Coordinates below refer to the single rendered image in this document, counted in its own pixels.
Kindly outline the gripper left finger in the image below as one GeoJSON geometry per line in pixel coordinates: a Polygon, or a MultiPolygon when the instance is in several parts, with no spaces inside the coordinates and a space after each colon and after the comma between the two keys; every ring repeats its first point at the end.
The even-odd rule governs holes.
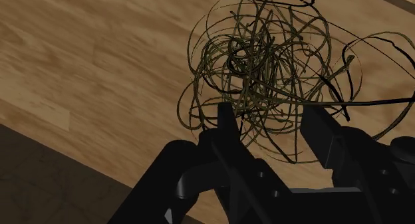
{"type": "Polygon", "coordinates": [[[278,200],[291,191],[241,143],[230,103],[217,106],[217,128],[167,143],[108,224],[182,224],[199,194],[214,190],[229,224],[277,224],[278,200]]]}

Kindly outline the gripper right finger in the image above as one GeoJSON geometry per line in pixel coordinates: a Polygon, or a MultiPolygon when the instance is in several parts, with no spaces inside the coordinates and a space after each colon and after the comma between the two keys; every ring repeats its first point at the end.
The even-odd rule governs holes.
{"type": "Polygon", "coordinates": [[[415,224],[415,138],[390,145],[365,131],[341,126],[323,107],[305,106],[300,132],[335,187],[365,196],[376,224],[415,224]]]}

